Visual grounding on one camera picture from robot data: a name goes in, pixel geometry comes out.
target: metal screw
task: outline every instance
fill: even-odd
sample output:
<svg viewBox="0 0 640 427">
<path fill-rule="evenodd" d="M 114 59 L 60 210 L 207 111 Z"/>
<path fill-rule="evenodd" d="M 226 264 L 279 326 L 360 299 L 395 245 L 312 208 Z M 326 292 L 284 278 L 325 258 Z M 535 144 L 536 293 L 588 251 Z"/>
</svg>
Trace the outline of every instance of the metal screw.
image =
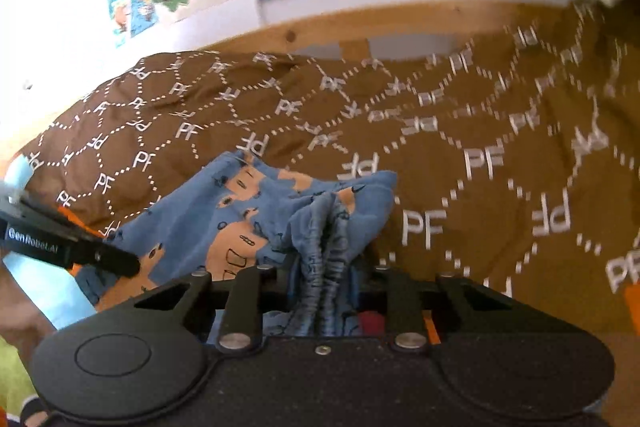
<svg viewBox="0 0 640 427">
<path fill-rule="evenodd" d="M 330 352 L 331 352 L 331 347 L 329 346 L 316 347 L 316 355 L 328 355 Z"/>
<path fill-rule="evenodd" d="M 396 337 L 396 346 L 402 349 L 420 349 L 427 343 L 427 337 L 421 333 L 400 333 Z"/>
<path fill-rule="evenodd" d="M 225 349 L 238 351 L 251 346 L 251 337 L 244 333 L 227 333 L 220 338 L 218 343 Z"/>
</svg>

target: orange cloth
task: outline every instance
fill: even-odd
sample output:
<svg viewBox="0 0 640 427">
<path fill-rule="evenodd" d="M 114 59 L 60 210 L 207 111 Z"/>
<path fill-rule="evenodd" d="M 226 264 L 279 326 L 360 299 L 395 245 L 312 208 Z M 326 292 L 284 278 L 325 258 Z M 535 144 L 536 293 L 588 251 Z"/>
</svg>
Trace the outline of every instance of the orange cloth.
<svg viewBox="0 0 640 427">
<path fill-rule="evenodd" d="M 625 300 L 631 313 L 631 320 L 636 327 L 636 333 L 640 335 L 640 284 L 626 287 Z"/>
<path fill-rule="evenodd" d="M 86 226 L 82 222 L 82 220 L 78 216 L 76 216 L 76 214 L 71 212 L 71 210 L 69 210 L 65 206 L 59 206 L 58 207 L 58 211 L 60 212 L 60 214 L 65 216 L 66 219 L 68 219 L 69 221 L 71 221 L 75 225 L 78 225 L 78 227 L 81 227 L 82 229 L 86 230 L 87 232 L 92 233 L 93 235 L 97 235 L 100 238 L 104 237 L 100 232 L 96 232 L 95 230 L 90 229 L 88 226 Z M 75 277 L 80 268 L 81 268 L 81 266 L 79 264 L 74 264 L 74 267 L 71 270 L 69 270 L 69 273 Z"/>
</svg>

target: blue patterned cloth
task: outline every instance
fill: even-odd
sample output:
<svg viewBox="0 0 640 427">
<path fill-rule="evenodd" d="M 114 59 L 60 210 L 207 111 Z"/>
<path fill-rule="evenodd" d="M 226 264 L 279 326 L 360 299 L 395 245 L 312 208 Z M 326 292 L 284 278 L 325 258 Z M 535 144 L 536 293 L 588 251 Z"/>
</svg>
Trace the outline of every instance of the blue patterned cloth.
<svg viewBox="0 0 640 427">
<path fill-rule="evenodd" d="M 133 280 L 94 267 L 77 280 L 88 299 L 115 304 L 206 267 L 214 280 L 233 279 L 253 264 L 294 264 L 297 304 L 266 314 L 268 333 L 325 336 L 356 331 L 350 265 L 375 238 L 394 204 L 396 174 L 376 172 L 323 182 L 272 168 L 251 155 L 223 153 L 107 241 L 141 258 Z"/>
</svg>

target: green fabric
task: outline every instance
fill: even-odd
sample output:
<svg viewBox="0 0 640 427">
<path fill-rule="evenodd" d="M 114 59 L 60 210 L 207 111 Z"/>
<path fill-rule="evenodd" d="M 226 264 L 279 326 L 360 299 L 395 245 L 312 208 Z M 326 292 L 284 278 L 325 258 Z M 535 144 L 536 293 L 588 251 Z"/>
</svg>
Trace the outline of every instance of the green fabric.
<svg viewBox="0 0 640 427">
<path fill-rule="evenodd" d="M 25 400 L 35 394 L 17 349 L 0 337 L 0 407 L 8 416 L 20 417 Z"/>
</svg>

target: brown bedsheet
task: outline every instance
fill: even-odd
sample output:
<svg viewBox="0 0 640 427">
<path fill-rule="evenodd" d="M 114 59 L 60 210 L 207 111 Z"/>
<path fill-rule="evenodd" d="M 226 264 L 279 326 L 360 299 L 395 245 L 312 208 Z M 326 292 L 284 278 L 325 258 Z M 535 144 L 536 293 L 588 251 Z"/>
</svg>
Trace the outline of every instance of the brown bedsheet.
<svg viewBox="0 0 640 427">
<path fill-rule="evenodd" d="M 606 418 L 640 425 L 639 79 L 640 50 L 588 4 L 426 60 L 160 54 L 24 148 L 29 188 L 106 233 L 241 147 L 317 178 L 397 171 L 374 259 L 600 335 L 618 361 Z"/>
</svg>

